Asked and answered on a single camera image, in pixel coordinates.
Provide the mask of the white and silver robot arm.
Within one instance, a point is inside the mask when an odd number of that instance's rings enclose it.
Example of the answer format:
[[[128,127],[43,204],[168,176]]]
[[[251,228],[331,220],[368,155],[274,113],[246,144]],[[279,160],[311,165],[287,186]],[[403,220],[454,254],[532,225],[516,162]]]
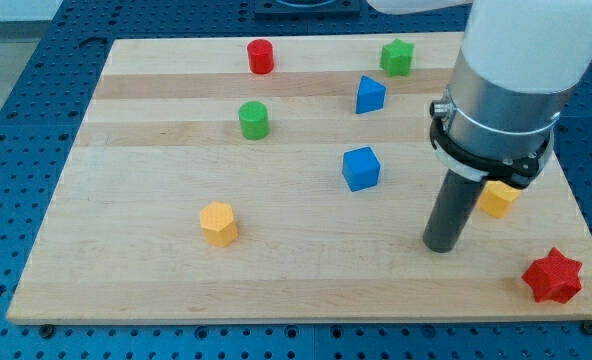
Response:
[[[592,0],[473,0],[430,141],[451,179],[526,188],[592,61]]]

